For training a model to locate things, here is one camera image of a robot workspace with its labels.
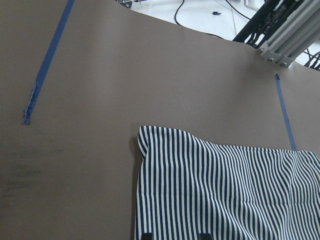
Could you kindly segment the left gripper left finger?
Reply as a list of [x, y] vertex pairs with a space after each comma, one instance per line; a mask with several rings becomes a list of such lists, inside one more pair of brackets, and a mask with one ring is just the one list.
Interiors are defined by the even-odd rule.
[[141, 240], [153, 240], [153, 234], [151, 232], [143, 233]]

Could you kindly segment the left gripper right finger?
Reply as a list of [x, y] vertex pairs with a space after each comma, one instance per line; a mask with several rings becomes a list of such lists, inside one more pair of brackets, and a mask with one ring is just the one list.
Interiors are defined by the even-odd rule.
[[200, 233], [198, 235], [199, 240], [212, 240], [212, 236], [210, 233]]

